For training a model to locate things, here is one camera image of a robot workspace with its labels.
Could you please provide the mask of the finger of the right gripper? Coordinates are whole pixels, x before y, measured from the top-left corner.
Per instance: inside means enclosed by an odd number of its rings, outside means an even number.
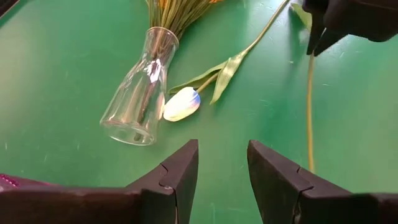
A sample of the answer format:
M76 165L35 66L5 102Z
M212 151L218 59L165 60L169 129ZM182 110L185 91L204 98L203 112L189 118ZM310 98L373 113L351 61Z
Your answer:
M319 56L322 52L327 50L333 44L340 41L342 38L346 37L347 34L341 32L335 32L330 29L326 29L324 33L321 35L319 41L317 42L313 54L314 56Z
M307 47L307 55L314 53L314 50L320 40L325 26L323 25L323 15L313 12L312 15L312 26L310 30L310 38Z

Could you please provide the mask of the clear glass vase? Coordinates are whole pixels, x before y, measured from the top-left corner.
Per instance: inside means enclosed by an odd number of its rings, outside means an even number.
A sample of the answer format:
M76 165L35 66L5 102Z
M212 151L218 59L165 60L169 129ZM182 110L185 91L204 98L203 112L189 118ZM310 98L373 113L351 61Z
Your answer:
M140 59L118 86L100 125L117 141L137 146L155 143L167 90L167 70L179 47L163 27L146 32Z

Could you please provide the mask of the white artificial tulip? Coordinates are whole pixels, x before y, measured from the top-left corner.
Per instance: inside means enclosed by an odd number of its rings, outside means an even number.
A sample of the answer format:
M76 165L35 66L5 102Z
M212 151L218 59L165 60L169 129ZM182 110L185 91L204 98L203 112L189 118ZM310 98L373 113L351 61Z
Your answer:
M298 16L305 28L310 32L312 28L312 16L305 12L299 3L292 3L291 10ZM307 120L307 144L308 144L308 168L310 172L315 173L315 162L313 153L313 123L312 123L312 90L313 90L313 72L315 57L313 53L309 55L307 72L307 94L306 94L306 120Z
M172 97L165 104L163 118L167 121L176 122L196 112L201 104L200 92L213 82L215 83L215 89L210 103L216 103L221 98L234 74L238 71L246 55L270 29L271 25L277 19L277 16L284 10L289 1L290 0L282 1L258 37L240 53L210 68L201 75L192 78L188 82L171 88L169 93L172 94Z

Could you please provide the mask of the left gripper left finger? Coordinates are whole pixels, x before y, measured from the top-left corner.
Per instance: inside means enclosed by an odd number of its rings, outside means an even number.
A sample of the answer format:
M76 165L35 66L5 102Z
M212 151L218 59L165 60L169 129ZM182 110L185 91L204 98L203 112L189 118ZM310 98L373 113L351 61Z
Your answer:
M197 176L192 139L125 187L0 187L0 224L189 224Z

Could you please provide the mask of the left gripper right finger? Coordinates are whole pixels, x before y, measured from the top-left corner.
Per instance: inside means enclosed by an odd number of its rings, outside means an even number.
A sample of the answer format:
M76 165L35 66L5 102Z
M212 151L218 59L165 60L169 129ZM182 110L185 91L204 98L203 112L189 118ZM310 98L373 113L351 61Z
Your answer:
M398 194L354 194L259 141L247 148L263 224L398 224Z

